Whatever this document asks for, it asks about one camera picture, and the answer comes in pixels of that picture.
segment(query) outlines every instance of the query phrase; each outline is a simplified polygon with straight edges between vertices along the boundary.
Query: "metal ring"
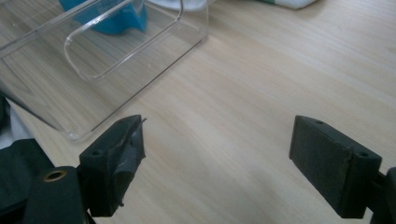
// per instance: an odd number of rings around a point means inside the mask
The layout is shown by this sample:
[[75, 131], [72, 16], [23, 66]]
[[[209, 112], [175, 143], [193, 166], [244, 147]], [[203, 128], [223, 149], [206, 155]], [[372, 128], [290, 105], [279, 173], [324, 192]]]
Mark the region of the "metal ring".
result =
[[66, 170], [56, 170], [44, 176], [44, 182], [54, 182], [62, 179], [67, 174]]

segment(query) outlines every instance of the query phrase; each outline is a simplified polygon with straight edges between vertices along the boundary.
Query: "wood grain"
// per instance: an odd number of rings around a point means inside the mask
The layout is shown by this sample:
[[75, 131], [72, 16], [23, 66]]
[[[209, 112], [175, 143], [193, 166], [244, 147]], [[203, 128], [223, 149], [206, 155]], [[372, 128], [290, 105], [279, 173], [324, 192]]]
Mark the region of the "wood grain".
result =
[[396, 2], [219, 0], [210, 14], [209, 38], [85, 142], [23, 120], [57, 165], [77, 165], [115, 120], [148, 118], [125, 207], [100, 223], [369, 223], [338, 217], [288, 153], [305, 115], [381, 155], [382, 172], [396, 165]]

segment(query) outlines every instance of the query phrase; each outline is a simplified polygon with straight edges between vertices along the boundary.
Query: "clear plastic container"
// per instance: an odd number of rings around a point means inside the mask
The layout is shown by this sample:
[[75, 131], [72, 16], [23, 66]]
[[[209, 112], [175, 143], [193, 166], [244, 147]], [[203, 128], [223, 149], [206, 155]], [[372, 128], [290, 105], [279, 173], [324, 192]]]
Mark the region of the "clear plastic container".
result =
[[[146, 29], [115, 35], [94, 28], [137, 0], [104, 1], [64, 11], [58, 0], [0, 0], [0, 91], [72, 140], [207, 36], [206, 0], [194, 10], [184, 9], [185, 0], [177, 10], [144, 2]], [[97, 8], [101, 14], [89, 13]]]

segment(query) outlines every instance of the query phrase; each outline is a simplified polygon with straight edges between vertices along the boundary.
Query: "blue object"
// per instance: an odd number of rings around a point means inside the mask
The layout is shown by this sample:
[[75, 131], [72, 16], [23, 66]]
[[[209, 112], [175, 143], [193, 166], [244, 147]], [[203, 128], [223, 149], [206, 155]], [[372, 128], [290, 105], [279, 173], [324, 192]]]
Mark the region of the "blue object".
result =
[[[67, 11], [85, 2], [85, 0], [59, 0], [59, 2], [62, 8]], [[102, 0], [76, 16], [76, 21], [85, 24], [121, 2], [122, 0]], [[146, 29], [146, 17], [147, 11], [143, 1], [140, 12], [136, 12], [133, 4], [128, 4], [114, 12], [109, 18], [94, 25], [92, 29], [107, 35], [119, 35], [131, 28], [144, 31]]]

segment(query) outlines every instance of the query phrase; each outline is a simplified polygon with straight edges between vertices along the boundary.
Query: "wooden table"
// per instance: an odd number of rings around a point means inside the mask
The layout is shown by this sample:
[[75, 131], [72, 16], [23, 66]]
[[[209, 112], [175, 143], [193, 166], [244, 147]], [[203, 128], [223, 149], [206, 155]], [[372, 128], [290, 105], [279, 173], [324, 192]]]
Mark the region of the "wooden table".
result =
[[19, 109], [56, 165], [141, 114], [147, 157], [125, 207], [100, 223], [369, 223], [343, 220], [289, 160], [294, 117], [321, 119], [396, 165], [396, 2], [319, 0], [301, 10], [219, 0], [209, 38], [71, 143]]

